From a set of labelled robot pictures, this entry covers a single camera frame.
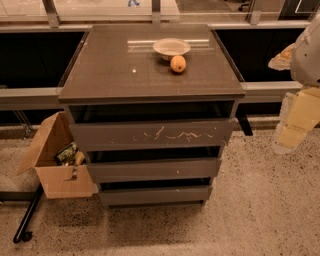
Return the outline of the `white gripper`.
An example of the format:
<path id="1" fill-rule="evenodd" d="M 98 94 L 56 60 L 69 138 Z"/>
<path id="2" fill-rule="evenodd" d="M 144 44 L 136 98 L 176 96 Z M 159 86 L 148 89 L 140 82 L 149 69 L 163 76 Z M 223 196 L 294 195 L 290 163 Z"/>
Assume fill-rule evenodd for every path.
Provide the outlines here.
<path id="1" fill-rule="evenodd" d="M 290 69 L 295 44 L 292 43 L 273 57 L 268 67 L 283 71 Z M 288 92 L 281 105 L 280 123 L 276 126 L 272 149 L 277 154 L 294 151 L 320 122 L 320 89 L 306 87 L 293 94 Z"/>

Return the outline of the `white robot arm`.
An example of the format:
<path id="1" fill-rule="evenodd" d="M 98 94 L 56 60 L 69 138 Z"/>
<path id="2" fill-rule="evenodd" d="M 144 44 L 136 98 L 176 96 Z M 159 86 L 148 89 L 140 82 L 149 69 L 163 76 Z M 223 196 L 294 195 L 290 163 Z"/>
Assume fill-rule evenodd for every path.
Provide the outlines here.
<path id="1" fill-rule="evenodd" d="M 287 154 L 320 122 L 320 15 L 268 67 L 289 70 L 291 78 L 303 85 L 299 92 L 285 95 L 274 133 L 274 152 Z"/>

